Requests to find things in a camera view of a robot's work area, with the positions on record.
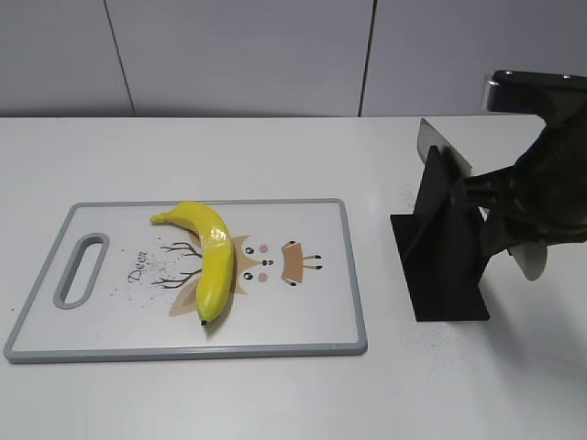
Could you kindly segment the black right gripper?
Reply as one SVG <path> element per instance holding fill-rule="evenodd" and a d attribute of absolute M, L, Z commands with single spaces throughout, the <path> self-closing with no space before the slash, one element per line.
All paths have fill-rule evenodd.
<path fill-rule="evenodd" d="M 538 138 L 512 167 L 461 177 L 451 199 L 480 207 L 479 249 L 490 258 L 522 246 L 586 240 L 586 91 L 548 86 L 509 86 L 511 113 L 545 122 Z M 507 214 L 485 207 L 510 207 Z"/>

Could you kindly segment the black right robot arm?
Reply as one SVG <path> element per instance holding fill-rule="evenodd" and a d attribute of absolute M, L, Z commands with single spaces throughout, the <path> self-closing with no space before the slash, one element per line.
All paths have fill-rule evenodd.
<path fill-rule="evenodd" d="M 539 116 L 545 123 L 511 166 L 465 179 L 467 201 L 487 209 L 482 253 L 525 243 L 586 239 L 586 80 L 580 76 L 495 71 L 491 112 Z"/>

